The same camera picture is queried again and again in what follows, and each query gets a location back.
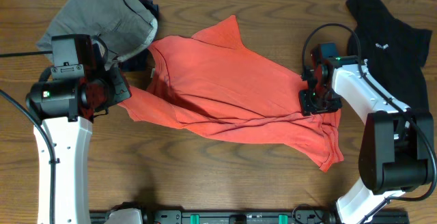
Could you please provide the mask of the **red soccer t-shirt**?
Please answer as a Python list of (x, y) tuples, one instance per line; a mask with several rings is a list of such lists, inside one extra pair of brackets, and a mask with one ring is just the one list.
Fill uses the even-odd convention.
[(131, 87), (122, 106), (136, 122), (186, 129), (208, 139), (284, 144), (322, 171), (343, 160), (340, 112), (302, 114), (301, 77), (242, 42), (230, 16), (189, 38), (167, 36), (149, 50), (155, 71), (146, 89)]

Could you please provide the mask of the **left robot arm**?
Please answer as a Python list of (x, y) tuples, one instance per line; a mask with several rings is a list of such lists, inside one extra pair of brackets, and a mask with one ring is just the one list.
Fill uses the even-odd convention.
[(97, 36), (51, 39), (53, 65), (26, 96), (39, 158), (38, 222), (90, 223), (87, 155), (95, 117), (129, 99), (129, 84)]

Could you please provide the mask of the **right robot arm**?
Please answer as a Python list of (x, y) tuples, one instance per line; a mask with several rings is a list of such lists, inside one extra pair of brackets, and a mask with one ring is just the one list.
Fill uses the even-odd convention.
[(342, 57), (333, 43), (311, 50), (311, 66), (299, 93), (304, 116), (333, 114), (346, 101), (365, 128), (358, 158), (359, 179), (325, 212), (322, 223), (400, 223), (405, 214), (382, 214), (393, 200), (422, 185), (436, 187), (433, 118), (394, 98), (361, 65), (356, 55)]

